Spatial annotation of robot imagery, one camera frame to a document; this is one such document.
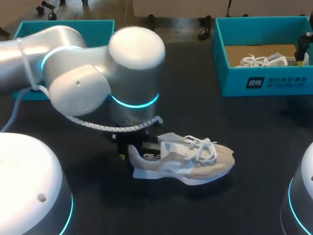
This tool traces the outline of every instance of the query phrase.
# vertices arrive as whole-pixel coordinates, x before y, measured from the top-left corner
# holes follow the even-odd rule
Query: glowing blue ring
[[[116,99],[116,98],[112,95],[112,98],[113,98],[118,104],[123,105],[123,106],[125,106],[125,107],[127,107],[127,108],[131,108],[131,109],[142,109],[142,108],[148,107],[148,106],[152,105],[153,103],[155,103],[155,102],[157,101],[158,97],[159,97],[159,93],[156,95],[156,97],[155,97],[153,100],[151,100],[150,102],[148,102],[148,103],[146,103],[146,104],[130,105],[130,104],[125,104],[125,103],[119,101],[118,99]]]
[[[62,231],[60,232],[59,235],[62,235],[62,234],[65,232],[65,230],[67,229],[67,226],[68,226],[68,224],[69,224],[69,221],[70,221],[70,219],[71,219],[71,217],[72,217],[73,207],[74,207],[74,199],[73,199],[73,195],[72,195],[72,207],[71,207],[71,209],[70,209],[69,217],[68,217],[68,219],[67,219],[67,223],[65,224],[64,228],[62,229]]]
[[[43,61],[41,62],[41,65],[40,65],[40,69],[41,71],[44,70],[44,66],[45,66],[45,63],[47,61],[47,59],[53,55],[54,53],[58,52],[58,51],[61,51],[61,50],[64,50],[64,49],[82,49],[81,47],[78,47],[78,46],[62,46],[62,47],[57,47],[53,50],[51,50],[47,55],[45,55]]]
[[[296,221],[298,222],[298,224],[303,228],[303,230],[308,234],[308,235],[312,235],[300,222],[300,220],[298,219],[298,217],[295,215],[294,211],[293,211],[293,208],[292,208],[292,205],[291,205],[291,200],[290,200],[290,188],[291,188],[291,183],[292,183],[292,180],[290,181],[290,184],[289,184],[289,189],[288,189],[288,199],[289,199],[289,205],[290,205],[290,209],[293,213],[293,216],[294,218],[296,219]]]

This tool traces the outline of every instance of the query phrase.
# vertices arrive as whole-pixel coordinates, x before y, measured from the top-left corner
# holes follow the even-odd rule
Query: black tabletop
[[[30,135],[57,155],[73,191],[82,235],[282,235],[279,211],[313,141],[312,97],[222,97],[210,43],[166,43],[155,134],[210,138],[236,163],[215,182],[135,180],[102,133],[71,123],[48,101],[21,104],[11,132]],[[13,101],[0,98],[0,125]],[[85,120],[108,124],[105,107]]]

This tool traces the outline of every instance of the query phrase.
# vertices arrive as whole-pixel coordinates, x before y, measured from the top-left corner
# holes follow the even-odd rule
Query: cable
[[[17,111],[18,111],[18,108],[19,108],[19,105],[21,103],[23,96],[25,95],[26,92],[28,92],[30,90],[31,90],[31,88],[27,88],[27,89],[24,89],[20,92],[20,94],[19,94],[19,96],[15,102],[11,118],[8,121],[8,123],[4,126],[4,128],[1,130],[1,132],[6,132],[11,127],[11,125],[13,124],[13,122],[16,118]],[[42,91],[49,98],[49,92],[48,92],[46,87],[39,85],[38,90]],[[111,126],[102,126],[102,125],[94,124],[91,122],[83,121],[83,120],[80,120],[80,119],[75,118],[75,117],[67,116],[65,114],[62,114],[62,115],[64,115],[67,119],[69,119],[70,121],[72,121],[76,124],[79,124],[79,125],[91,128],[91,129],[99,130],[99,131],[115,132],[115,133],[139,131],[141,129],[152,126],[154,123],[163,124],[163,119],[159,116],[156,116],[156,117],[154,117],[154,118],[152,118],[152,119],[150,119],[144,123],[141,123],[141,124],[135,125],[135,126],[111,127]]]
[[[24,63],[24,67],[25,67],[25,71],[26,71],[26,75],[27,75],[28,81],[29,81],[32,89],[34,91],[36,91],[38,89],[38,86],[35,83],[33,72],[31,71],[31,67],[30,67],[27,55],[25,54],[25,49],[24,49],[24,46],[22,44],[22,39],[18,38],[16,40],[16,42],[17,42],[17,46],[20,49],[20,52],[21,52],[21,55],[22,55],[22,60],[23,60],[23,63]]]
[[[12,111],[12,115],[11,115],[9,121],[6,123],[6,125],[2,128],[2,130],[0,132],[7,132],[8,129],[12,126],[12,124],[15,121],[15,118],[17,116],[17,113],[18,113],[18,110],[19,110],[22,98],[30,90],[32,90],[32,89],[31,88],[26,88],[26,89],[21,90],[19,96],[17,97],[17,99],[15,101],[14,108],[13,108],[13,111]]]
[[[228,8],[227,8],[227,13],[226,13],[226,17],[229,17],[229,9],[230,9],[230,6],[231,6],[231,0],[229,0],[228,2]]]

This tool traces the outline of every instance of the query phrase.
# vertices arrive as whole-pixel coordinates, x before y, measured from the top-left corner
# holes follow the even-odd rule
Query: blue box
[[[101,47],[109,43],[114,34],[114,20],[102,21],[28,21],[22,22],[14,36],[22,38],[55,25],[66,25],[76,29],[84,38],[88,47]],[[47,100],[41,92],[29,92],[23,100]]]
[[[312,31],[307,17],[217,18],[213,54],[223,96],[313,94],[313,45],[307,51],[310,66],[302,68],[234,68],[225,50],[225,46],[298,46],[299,36]]]

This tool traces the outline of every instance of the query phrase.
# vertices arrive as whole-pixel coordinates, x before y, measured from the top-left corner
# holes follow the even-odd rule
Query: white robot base
[[[280,219],[286,235],[313,235],[313,144],[289,184]]]
[[[41,141],[0,133],[0,235],[77,235],[74,200]]]

